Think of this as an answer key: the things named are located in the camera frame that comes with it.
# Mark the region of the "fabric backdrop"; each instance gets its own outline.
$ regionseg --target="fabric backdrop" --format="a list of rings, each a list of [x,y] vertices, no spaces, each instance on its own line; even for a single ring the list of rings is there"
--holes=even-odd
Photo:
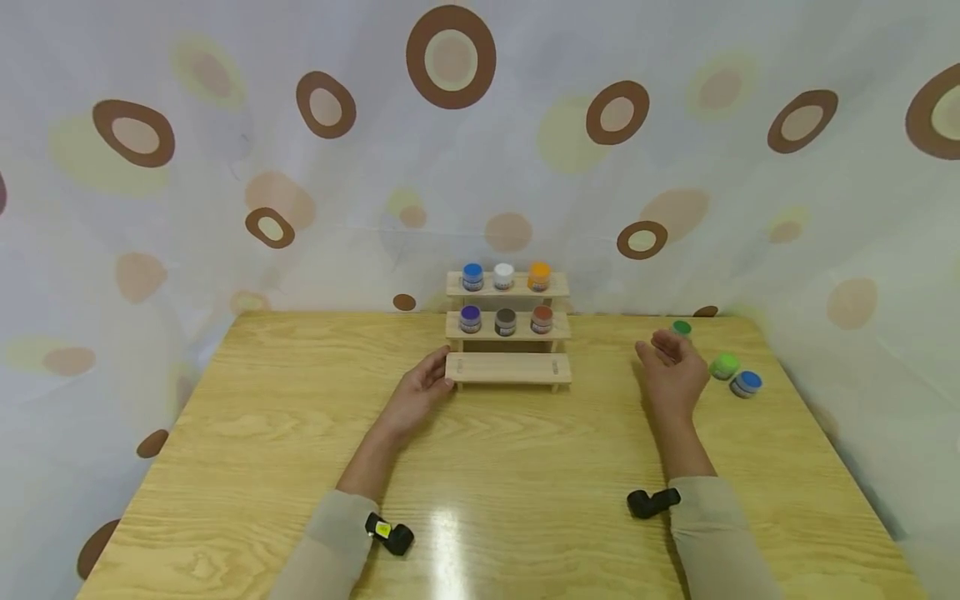
[[[753,318],[952,597],[958,22],[951,0],[5,3],[0,596],[73,596],[234,315],[439,310],[448,269],[545,259],[568,310]]]

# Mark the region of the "blue lid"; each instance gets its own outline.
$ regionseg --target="blue lid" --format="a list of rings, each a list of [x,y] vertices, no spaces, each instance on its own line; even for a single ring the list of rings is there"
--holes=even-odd
[[[476,321],[480,318],[480,309],[472,304],[470,306],[464,306],[460,310],[460,318],[466,319],[467,321]]]
[[[464,275],[467,277],[480,277],[483,274],[483,267],[475,262],[464,265]]]
[[[742,371],[740,372],[740,381],[743,382],[743,385],[749,386],[758,390],[761,385],[763,385],[763,380],[760,379],[760,376],[753,371]]]

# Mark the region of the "wooden shelf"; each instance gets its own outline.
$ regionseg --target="wooden shelf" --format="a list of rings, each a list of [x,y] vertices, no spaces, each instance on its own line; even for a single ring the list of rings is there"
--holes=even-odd
[[[550,287],[542,292],[534,292],[527,287],[527,274],[514,273],[514,285],[509,290],[498,290],[493,287],[493,273],[483,274],[483,289],[469,292],[460,282],[460,272],[450,271],[446,274],[446,294],[451,298],[567,298],[570,295],[570,286],[566,282],[565,273],[550,275]]]
[[[450,352],[446,376],[462,388],[464,383],[568,384],[570,361],[566,354],[519,352]]]
[[[514,335],[503,337],[497,335],[493,329],[495,312],[484,311],[480,313],[483,327],[476,333],[464,333],[460,328],[460,311],[450,311],[446,313],[446,339],[447,340],[496,340],[497,342],[554,342],[556,340],[570,339],[570,321],[566,313],[553,313],[553,329],[548,333],[535,333],[530,328],[529,312],[516,313],[516,331]]]

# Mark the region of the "light green lid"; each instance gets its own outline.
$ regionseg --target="light green lid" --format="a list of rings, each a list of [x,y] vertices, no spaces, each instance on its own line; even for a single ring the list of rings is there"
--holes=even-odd
[[[740,361],[736,360],[736,356],[724,352],[713,359],[713,367],[720,371],[736,371],[740,368]]]
[[[693,331],[693,327],[686,321],[674,321],[673,330],[681,335],[688,335],[690,331]]]

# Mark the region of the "wooden table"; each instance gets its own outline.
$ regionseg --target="wooden table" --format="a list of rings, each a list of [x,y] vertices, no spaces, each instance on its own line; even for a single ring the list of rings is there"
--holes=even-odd
[[[682,598],[633,341],[670,319],[571,317],[573,385],[471,386],[401,456],[383,515],[417,543],[374,548],[356,598]],[[697,425],[789,598],[924,597],[757,329],[691,319],[763,391],[709,383]],[[266,597],[318,499],[444,315],[250,313],[214,355],[78,596]]]

